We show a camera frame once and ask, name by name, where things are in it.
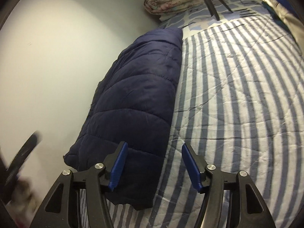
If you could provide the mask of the bright blue white jacket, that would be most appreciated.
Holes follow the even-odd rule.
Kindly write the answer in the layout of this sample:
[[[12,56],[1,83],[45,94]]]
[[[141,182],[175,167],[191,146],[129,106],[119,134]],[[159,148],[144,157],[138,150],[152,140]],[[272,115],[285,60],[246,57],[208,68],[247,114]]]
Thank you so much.
[[[291,31],[303,55],[303,23],[287,0],[261,0],[269,5]]]

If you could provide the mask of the navy quilted puffer jacket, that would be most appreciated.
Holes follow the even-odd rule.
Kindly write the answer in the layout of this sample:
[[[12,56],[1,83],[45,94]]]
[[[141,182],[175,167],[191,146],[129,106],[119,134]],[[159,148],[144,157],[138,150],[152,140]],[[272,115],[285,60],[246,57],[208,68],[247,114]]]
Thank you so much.
[[[84,171],[128,144],[113,204],[151,208],[169,142],[182,64],[183,32],[155,29],[138,37],[98,84],[88,116],[64,162]]]

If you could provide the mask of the blue white striped blanket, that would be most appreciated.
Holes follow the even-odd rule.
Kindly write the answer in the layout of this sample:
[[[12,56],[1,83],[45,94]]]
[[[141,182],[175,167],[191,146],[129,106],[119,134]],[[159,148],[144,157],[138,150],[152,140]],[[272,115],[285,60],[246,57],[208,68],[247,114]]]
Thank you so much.
[[[303,57],[270,17],[245,17],[182,39],[169,142],[151,208],[113,204],[116,227],[192,227],[203,200],[182,145],[221,170],[247,171],[276,227],[303,207]]]

